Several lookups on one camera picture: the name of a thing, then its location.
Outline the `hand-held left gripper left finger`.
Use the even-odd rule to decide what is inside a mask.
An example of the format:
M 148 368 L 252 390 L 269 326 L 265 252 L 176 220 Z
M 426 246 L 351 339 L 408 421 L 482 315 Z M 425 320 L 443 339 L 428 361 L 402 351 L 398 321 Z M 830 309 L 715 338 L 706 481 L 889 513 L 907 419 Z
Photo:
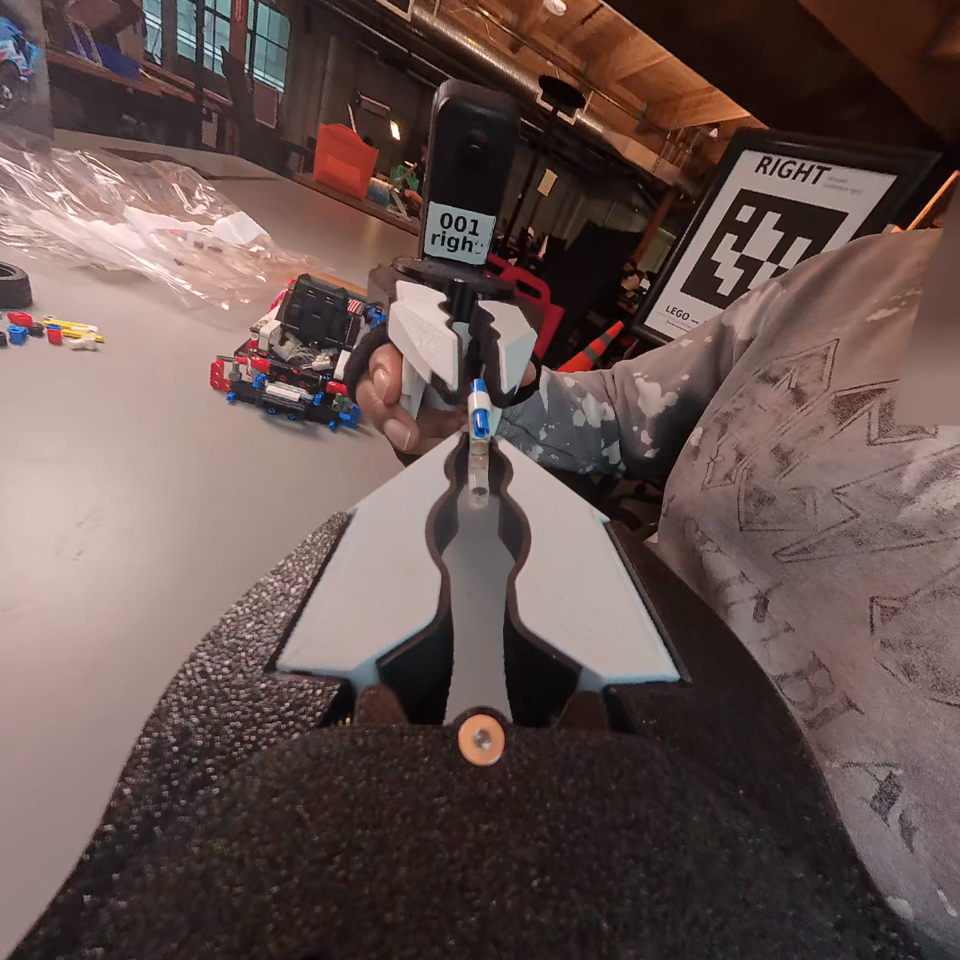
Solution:
M 349 512 L 277 649 L 279 673 L 386 687 L 415 724 L 445 720 L 453 666 L 450 573 L 460 438 L 449 437 Z

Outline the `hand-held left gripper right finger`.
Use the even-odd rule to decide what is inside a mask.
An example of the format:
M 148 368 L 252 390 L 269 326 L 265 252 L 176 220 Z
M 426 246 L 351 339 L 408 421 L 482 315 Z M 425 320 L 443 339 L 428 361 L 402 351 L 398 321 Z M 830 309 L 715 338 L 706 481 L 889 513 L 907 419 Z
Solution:
M 514 722 L 554 722 L 576 693 L 678 683 L 682 671 L 609 518 L 504 439 L 490 452 L 513 565 L 503 628 Z

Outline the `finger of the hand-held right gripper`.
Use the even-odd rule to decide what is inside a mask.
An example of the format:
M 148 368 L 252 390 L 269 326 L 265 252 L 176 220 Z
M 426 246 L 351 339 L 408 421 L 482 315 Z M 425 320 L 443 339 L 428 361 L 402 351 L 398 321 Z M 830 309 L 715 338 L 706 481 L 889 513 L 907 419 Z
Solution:
M 537 341 L 537 331 L 519 306 L 487 301 L 486 385 L 490 394 L 510 396 L 519 390 Z
M 397 282 L 390 306 L 390 342 L 402 356 L 400 405 L 419 413 L 426 386 L 437 380 L 453 398 L 460 392 L 460 336 L 452 328 L 448 299 L 416 282 Z

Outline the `white brick connector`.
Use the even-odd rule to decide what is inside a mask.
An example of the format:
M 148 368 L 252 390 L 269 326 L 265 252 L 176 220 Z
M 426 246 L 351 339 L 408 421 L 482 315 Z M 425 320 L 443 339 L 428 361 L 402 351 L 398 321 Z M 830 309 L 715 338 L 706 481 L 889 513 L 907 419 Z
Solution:
M 484 380 L 475 378 L 471 381 L 466 408 L 466 485 L 471 506 L 479 509 L 489 501 L 490 447 L 494 436 L 493 406 Z

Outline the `toy brick race car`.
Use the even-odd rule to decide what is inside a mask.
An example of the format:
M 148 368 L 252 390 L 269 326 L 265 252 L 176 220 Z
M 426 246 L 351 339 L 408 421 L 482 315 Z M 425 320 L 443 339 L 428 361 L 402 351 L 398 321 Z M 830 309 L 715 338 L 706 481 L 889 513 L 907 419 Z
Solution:
M 293 423 L 331 432 L 356 429 L 346 367 L 361 336 L 386 324 L 382 307 L 313 275 L 291 280 L 232 353 L 217 355 L 209 386 L 227 403 L 244 403 Z

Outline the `person's right forearm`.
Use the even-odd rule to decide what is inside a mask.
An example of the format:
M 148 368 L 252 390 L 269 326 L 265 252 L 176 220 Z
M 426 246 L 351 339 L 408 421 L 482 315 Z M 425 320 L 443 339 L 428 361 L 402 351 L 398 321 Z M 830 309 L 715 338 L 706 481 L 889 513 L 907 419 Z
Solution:
M 667 473 L 731 368 L 723 339 L 672 342 L 610 368 L 543 367 L 496 436 L 542 467 L 641 478 Z

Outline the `grey desk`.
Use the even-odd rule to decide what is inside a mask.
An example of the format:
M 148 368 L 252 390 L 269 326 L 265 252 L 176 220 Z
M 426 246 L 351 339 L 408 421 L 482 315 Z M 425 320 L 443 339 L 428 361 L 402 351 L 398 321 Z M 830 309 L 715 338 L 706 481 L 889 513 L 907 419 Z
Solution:
M 97 351 L 2 350 L 1 951 L 57 892 L 152 708 L 234 601 L 400 461 L 209 385 L 251 316 L 2 246 Z

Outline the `person's right hand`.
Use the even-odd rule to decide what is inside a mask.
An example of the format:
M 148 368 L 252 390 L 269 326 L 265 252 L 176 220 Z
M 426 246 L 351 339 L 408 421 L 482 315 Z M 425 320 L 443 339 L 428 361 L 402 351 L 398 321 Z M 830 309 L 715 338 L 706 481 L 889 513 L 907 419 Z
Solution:
M 363 420 L 388 440 L 397 459 L 408 466 L 461 433 L 466 414 L 421 406 L 413 417 L 401 404 L 402 369 L 403 357 L 397 348 L 390 342 L 380 345 L 357 383 L 355 401 Z

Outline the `orange traffic cone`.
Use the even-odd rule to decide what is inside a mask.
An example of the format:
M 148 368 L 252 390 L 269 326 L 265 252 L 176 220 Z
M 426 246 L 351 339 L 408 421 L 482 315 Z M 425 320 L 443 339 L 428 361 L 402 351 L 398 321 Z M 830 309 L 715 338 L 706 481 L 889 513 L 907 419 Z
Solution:
M 583 371 L 589 371 L 596 367 L 599 360 L 606 354 L 610 345 L 618 338 L 623 327 L 623 321 L 618 320 L 582 349 Z

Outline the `orange plastic bin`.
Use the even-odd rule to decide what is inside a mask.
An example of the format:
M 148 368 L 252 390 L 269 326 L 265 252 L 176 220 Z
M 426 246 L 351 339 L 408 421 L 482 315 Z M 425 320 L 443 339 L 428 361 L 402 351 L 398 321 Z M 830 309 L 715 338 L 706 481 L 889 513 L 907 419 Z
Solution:
M 358 201 L 367 197 L 379 151 L 351 126 L 320 124 L 317 130 L 313 180 Z

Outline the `person's torso in grey sweatshirt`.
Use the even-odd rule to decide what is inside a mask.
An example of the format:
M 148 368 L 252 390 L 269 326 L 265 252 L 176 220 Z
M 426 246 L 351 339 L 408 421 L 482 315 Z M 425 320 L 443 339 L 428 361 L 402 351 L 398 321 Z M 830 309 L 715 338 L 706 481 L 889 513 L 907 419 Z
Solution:
M 686 441 L 661 556 L 773 681 L 888 905 L 958 958 L 958 427 L 897 413 L 943 235 L 814 257 L 637 382 Z

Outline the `black framed marker board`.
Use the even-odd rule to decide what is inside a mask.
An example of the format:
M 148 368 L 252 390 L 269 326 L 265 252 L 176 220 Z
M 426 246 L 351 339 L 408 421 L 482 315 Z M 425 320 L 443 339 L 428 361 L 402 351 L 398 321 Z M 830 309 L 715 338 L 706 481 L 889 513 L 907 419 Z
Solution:
M 880 234 L 940 153 L 742 128 L 630 327 L 630 356 L 678 340 L 823 252 Z

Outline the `crumpled clear plastic bag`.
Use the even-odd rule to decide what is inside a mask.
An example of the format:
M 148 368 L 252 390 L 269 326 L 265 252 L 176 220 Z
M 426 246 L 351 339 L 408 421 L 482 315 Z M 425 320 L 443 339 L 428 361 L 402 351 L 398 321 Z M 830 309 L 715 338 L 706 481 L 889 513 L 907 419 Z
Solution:
M 2 128 L 1 237 L 27 258 L 135 274 L 222 310 L 318 269 L 185 165 L 60 149 L 18 127 Z

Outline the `group of assorted small bricks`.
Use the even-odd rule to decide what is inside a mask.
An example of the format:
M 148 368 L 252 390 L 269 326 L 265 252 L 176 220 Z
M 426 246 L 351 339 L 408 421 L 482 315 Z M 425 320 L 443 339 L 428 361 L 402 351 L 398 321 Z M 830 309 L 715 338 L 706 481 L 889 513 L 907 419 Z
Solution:
M 23 346 L 30 340 L 44 340 L 51 346 L 73 352 L 97 352 L 105 342 L 99 328 L 65 321 L 55 316 L 40 318 L 26 310 L 2 312 L 1 348 Z

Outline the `toy car set box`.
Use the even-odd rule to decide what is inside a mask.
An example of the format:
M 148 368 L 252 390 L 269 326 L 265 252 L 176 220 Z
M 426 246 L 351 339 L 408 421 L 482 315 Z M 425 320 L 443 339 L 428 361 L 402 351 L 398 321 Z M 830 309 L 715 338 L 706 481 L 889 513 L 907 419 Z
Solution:
M 22 139 L 53 140 L 42 2 L 1 2 L 1 120 Z

